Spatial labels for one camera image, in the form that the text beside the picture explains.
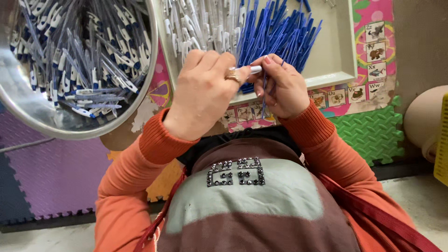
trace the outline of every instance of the fingernail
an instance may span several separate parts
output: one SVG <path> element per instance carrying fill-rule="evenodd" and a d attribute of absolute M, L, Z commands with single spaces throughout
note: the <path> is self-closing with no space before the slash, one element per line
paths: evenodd
<path fill-rule="evenodd" d="M 270 64 L 271 63 L 271 59 L 267 55 L 265 55 L 264 56 L 264 62 L 266 62 L 266 64 Z"/>

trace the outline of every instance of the gold ring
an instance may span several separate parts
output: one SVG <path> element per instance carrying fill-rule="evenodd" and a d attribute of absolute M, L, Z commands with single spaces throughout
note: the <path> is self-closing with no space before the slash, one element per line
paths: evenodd
<path fill-rule="evenodd" d="M 224 79 L 233 80 L 241 84 L 240 72 L 238 70 L 230 70 Z"/>

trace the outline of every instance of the person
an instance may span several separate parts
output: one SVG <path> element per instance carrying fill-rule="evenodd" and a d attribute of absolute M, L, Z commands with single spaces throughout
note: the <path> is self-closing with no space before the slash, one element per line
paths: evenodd
<path fill-rule="evenodd" d="M 95 251 L 440 251 L 282 62 L 270 54 L 251 64 L 266 73 L 264 91 L 264 73 L 229 71 L 229 53 L 188 54 L 171 108 L 145 124 L 99 185 Z M 283 126 L 200 141 L 245 81 Z M 151 222 L 145 189 L 175 158 L 183 176 Z"/>

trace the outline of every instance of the woman's right hand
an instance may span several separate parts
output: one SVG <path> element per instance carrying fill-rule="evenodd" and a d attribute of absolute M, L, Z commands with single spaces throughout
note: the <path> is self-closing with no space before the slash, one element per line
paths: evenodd
<path fill-rule="evenodd" d="M 296 69 L 284 62 L 276 54 L 262 56 L 251 66 L 261 65 L 261 73 L 249 76 L 247 82 L 254 83 L 254 90 L 259 98 L 265 98 L 266 105 L 275 115 L 284 118 L 294 118 L 309 105 L 310 99 L 306 89 L 305 79 Z M 266 72 L 266 90 L 263 90 L 263 78 Z"/>

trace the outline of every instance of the red strap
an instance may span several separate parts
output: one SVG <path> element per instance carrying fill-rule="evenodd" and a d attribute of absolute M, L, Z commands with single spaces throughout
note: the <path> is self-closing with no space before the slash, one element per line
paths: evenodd
<path fill-rule="evenodd" d="M 174 183 L 173 187 L 171 188 L 171 192 L 169 193 L 169 198 L 165 202 L 165 205 L 162 208 L 162 211 L 159 213 L 159 215 L 154 220 L 154 222 L 146 229 L 145 233 L 143 234 L 143 236 L 140 238 L 137 245 L 135 246 L 134 252 L 141 252 L 143 249 L 143 245 L 145 244 L 146 241 L 148 241 L 148 237 L 154 236 L 154 233 L 155 233 L 157 227 L 160 225 L 162 220 L 167 215 L 168 208 L 169 208 L 169 205 L 171 204 L 172 197 L 176 193 L 179 186 L 184 182 L 185 178 L 186 178 L 186 176 L 185 176 L 185 168 L 184 168 L 180 178 L 176 181 L 176 183 Z"/>
<path fill-rule="evenodd" d="M 417 230 L 393 217 L 389 213 L 353 195 L 349 191 L 338 186 L 325 175 L 319 174 L 318 178 L 326 189 L 333 195 L 333 197 L 337 198 L 337 201 L 344 204 L 346 210 L 358 211 L 361 215 L 370 217 L 383 225 L 385 228 L 389 229 L 391 232 L 394 232 L 400 236 L 403 240 L 414 245 L 422 252 L 442 252 Z"/>

